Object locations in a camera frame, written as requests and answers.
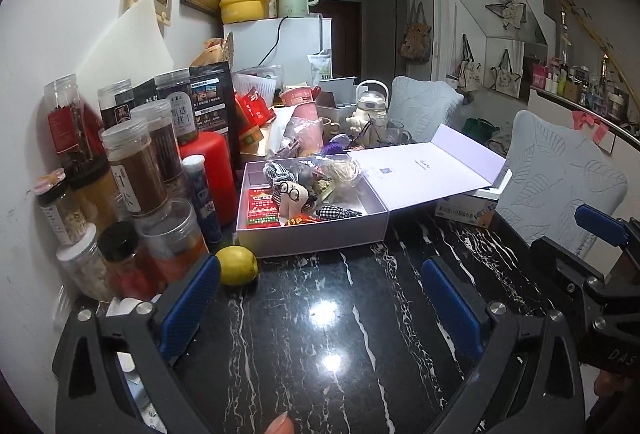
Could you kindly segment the red white snack packet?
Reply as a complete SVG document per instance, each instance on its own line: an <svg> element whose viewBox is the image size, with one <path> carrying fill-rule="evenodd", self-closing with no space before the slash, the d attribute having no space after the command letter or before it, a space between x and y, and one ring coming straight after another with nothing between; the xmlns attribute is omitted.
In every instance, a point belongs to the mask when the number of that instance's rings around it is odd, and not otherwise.
<svg viewBox="0 0 640 434"><path fill-rule="evenodd" d="M269 188L251 188L247 193L245 227L249 229L280 227L280 211Z"/></svg>

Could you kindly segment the open lavender gift box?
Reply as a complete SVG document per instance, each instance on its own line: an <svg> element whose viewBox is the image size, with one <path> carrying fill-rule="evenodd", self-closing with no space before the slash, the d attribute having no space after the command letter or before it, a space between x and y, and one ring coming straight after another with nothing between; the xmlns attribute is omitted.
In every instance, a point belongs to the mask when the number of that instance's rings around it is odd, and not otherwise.
<svg viewBox="0 0 640 434"><path fill-rule="evenodd" d="M379 243L390 213L460 194L484 191L503 177L506 159L442 124L427 143L387 146L337 155L360 169L354 183L330 194L337 206L359 214L348 219L276 226L247 224L250 191L269 187L265 162L243 172L236 233L239 244L258 259L287 257Z"/></svg>

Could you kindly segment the white plush toy with glasses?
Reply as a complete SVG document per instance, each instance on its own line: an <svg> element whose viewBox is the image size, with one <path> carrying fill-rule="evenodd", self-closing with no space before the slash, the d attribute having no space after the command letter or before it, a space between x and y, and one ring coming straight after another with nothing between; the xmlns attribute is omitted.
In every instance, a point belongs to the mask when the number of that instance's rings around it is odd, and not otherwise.
<svg viewBox="0 0 640 434"><path fill-rule="evenodd" d="M303 213L309 194L307 188L294 181L281 181L274 185L273 200L280 217L285 220Z"/></svg>

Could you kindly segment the black white gingham cloth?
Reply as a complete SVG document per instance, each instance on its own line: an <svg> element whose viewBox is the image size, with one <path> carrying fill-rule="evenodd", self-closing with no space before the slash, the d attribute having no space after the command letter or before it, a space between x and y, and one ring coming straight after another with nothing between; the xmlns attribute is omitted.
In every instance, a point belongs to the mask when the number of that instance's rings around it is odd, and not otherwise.
<svg viewBox="0 0 640 434"><path fill-rule="evenodd" d="M347 188L336 186L334 181L323 173L322 157L328 156L297 158L291 162L291 165L270 160L262 168L262 173L271 189L272 199L274 185L281 181L294 181L307 188L309 197L303 207L303 213L286 220L286 223L329 222L360 216L360 211L345 207L345 201L356 194L357 186Z"/></svg>

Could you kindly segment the dark label jar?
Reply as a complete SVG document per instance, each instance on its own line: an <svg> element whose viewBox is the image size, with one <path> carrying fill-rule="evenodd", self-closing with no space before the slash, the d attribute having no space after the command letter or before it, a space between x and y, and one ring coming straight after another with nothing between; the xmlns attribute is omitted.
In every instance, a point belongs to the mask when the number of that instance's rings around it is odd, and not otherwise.
<svg viewBox="0 0 640 434"><path fill-rule="evenodd" d="M156 92L161 100L170 104L172 124L180 146L198 138L198 127L195 122L192 105L192 88L190 70L180 68L165 72L154 78Z"/></svg>

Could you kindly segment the glass pitcher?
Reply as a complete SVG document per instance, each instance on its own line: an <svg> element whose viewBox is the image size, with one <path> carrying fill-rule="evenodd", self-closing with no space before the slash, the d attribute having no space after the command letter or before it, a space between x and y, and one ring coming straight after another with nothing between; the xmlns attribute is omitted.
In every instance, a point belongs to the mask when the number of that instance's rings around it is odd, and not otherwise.
<svg viewBox="0 0 640 434"><path fill-rule="evenodd" d="M404 124L397 120L389 120L386 122L386 128L383 132L383 142L385 146L408 145L413 142L411 133L405 128Z"/></svg>

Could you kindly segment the brown ceramic mug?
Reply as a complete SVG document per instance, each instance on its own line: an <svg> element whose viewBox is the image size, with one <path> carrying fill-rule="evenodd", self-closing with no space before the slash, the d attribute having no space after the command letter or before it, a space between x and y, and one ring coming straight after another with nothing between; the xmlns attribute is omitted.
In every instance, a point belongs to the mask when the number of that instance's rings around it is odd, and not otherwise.
<svg viewBox="0 0 640 434"><path fill-rule="evenodd" d="M329 117L321 118L322 124L322 139L324 144L328 144L335 135L341 132L341 124L333 121Z"/></svg>

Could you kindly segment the clear bag round cake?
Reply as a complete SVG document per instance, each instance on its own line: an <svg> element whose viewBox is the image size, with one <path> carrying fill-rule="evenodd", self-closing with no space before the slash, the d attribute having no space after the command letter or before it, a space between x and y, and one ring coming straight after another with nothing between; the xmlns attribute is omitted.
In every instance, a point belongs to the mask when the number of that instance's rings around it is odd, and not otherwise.
<svg viewBox="0 0 640 434"><path fill-rule="evenodd" d="M348 156L322 157L321 165L323 173L329 176L338 187L356 187L360 181L361 169L358 163Z"/></svg>

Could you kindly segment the blue white tube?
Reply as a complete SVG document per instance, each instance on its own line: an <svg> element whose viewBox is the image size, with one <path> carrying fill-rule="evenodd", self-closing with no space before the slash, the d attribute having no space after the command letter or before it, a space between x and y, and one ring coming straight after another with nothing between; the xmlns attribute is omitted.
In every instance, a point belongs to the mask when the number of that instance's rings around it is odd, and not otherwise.
<svg viewBox="0 0 640 434"><path fill-rule="evenodd" d="M183 158L181 163L183 171L186 173L186 180L188 180L196 219L205 242L209 246L216 245L222 239L222 232L206 177L205 157L190 155Z"/></svg>

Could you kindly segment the white box of bottles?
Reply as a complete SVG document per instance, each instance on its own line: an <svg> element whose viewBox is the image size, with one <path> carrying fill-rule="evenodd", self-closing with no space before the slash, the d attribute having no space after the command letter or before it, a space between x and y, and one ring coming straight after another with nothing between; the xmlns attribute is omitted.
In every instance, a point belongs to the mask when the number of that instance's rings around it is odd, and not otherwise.
<svg viewBox="0 0 640 434"><path fill-rule="evenodd" d="M350 116L356 108L356 77L321 80L316 98L319 113L332 119Z"/></svg>

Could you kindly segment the black printed package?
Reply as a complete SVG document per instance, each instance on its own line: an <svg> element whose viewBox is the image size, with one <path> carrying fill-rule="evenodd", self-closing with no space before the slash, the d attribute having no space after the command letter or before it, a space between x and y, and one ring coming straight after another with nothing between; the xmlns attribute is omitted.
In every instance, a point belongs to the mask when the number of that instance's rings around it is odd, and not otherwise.
<svg viewBox="0 0 640 434"><path fill-rule="evenodd" d="M198 131L215 131L227 141L231 165L241 167L240 124L228 62L189 68L192 106Z"/></svg>

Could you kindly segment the grey leaf pattern cushion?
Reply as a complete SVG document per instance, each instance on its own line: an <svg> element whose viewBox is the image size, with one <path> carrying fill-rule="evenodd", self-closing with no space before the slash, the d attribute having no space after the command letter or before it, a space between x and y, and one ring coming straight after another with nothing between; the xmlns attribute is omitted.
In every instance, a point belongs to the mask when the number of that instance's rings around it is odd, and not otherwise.
<svg viewBox="0 0 640 434"><path fill-rule="evenodd" d="M441 124L449 125L462 106L463 95L444 81L396 77L387 116L400 122L414 142L430 142Z"/></svg>

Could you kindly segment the red cylindrical canister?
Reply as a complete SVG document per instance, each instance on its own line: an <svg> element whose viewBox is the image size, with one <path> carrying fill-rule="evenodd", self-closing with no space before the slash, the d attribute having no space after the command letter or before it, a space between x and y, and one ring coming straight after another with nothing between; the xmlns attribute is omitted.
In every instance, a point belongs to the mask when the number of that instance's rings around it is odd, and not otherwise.
<svg viewBox="0 0 640 434"><path fill-rule="evenodd" d="M179 153L182 159L192 155L204 156L205 173L218 220L222 226L231 224L238 212L238 196L226 139L215 131L202 131L194 141L180 145Z"/></svg>

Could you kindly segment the white mini fridge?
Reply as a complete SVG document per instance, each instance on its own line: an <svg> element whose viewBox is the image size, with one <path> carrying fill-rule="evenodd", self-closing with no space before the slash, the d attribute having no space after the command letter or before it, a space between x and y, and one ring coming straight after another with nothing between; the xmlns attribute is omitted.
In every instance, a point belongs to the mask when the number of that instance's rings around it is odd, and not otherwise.
<svg viewBox="0 0 640 434"><path fill-rule="evenodd" d="M224 34L233 38L232 70L280 65L285 84L309 83L308 55L332 48L332 23L312 14L224 25Z"/></svg>

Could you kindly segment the pink tumbler cup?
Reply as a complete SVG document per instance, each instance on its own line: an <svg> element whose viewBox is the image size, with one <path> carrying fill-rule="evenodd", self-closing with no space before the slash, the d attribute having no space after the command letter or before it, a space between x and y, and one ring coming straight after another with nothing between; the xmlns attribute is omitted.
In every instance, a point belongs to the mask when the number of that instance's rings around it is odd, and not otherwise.
<svg viewBox="0 0 640 434"><path fill-rule="evenodd" d="M287 86L280 95L284 105L293 108L285 135L296 139L302 156L317 154L323 146L322 121L314 100L319 93L319 87Z"/></svg>

